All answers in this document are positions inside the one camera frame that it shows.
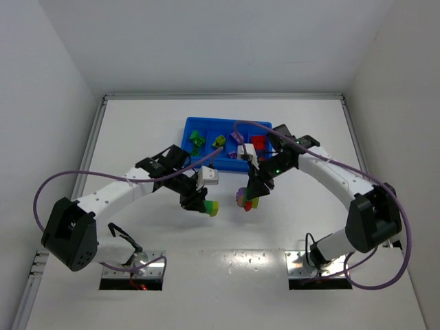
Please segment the green lego brick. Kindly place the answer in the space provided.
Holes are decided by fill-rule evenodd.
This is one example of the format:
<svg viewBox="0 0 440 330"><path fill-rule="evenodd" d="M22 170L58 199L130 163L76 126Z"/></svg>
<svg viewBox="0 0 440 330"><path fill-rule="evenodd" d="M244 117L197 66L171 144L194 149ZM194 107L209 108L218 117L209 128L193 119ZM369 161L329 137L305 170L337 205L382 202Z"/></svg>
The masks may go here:
<svg viewBox="0 0 440 330"><path fill-rule="evenodd" d="M206 143L205 138L199 135L192 139L192 144L197 149L200 149L205 143Z"/></svg>

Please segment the yellow printed lego brick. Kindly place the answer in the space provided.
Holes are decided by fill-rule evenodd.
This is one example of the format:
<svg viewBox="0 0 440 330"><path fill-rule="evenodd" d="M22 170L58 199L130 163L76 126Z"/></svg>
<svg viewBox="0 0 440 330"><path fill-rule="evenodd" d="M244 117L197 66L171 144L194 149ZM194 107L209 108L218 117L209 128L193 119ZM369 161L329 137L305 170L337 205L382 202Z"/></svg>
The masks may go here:
<svg viewBox="0 0 440 330"><path fill-rule="evenodd" d="M219 135L214 139L214 142L212 143L212 147L215 149L224 147L226 144L226 138L224 135Z"/></svg>

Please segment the purple round lego brick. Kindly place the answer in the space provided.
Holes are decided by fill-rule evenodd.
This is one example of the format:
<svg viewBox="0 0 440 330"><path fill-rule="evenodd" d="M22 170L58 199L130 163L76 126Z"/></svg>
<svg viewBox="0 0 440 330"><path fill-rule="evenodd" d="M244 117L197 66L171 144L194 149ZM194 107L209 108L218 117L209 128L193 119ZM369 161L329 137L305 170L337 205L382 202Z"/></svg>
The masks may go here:
<svg viewBox="0 0 440 330"><path fill-rule="evenodd" d="M240 133L231 132L230 136L238 143L242 143L243 136Z"/></svg>

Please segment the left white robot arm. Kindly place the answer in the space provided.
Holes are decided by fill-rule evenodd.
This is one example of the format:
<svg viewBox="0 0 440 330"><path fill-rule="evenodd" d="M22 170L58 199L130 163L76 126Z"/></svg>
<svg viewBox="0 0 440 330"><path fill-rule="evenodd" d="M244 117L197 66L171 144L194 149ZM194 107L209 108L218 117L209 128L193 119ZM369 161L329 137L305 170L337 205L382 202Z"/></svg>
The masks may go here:
<svg viewBox="0 0 440 330"><path fill-rule="evenodd" d="M121 177L89 195L59 199L43 230L41 243L71 271L100 263L117 272L136 273L148 267L144 249L110 218L162 187L179 195L187 211L215 216L218 203L206 200L208 184L217 184L212 164L192 164L190 153L172 145L137 162Z"/></svg>

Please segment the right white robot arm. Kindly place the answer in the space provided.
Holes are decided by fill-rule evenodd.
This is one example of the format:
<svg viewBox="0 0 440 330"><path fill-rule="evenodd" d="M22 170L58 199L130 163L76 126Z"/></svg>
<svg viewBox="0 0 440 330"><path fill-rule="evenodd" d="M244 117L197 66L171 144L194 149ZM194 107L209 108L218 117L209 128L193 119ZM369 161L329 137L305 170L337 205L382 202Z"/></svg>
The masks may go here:
<svg viewBox="0 0 440 330"><path fill-rule="evenodd" d="M373 184L364 175L336 165L319 141L310 135L295 137L284 125L268 131L275 154L260 160L253 144L238 139L238 157L248 163L248 182L236 194L240 207L250 209L259 197L274 189L274 179L295 168L322 184L347 209L343 229L311 244L306 261L320 269L333 259L352 252L367 253L402 231L395 190L388 184Z"/></svg>

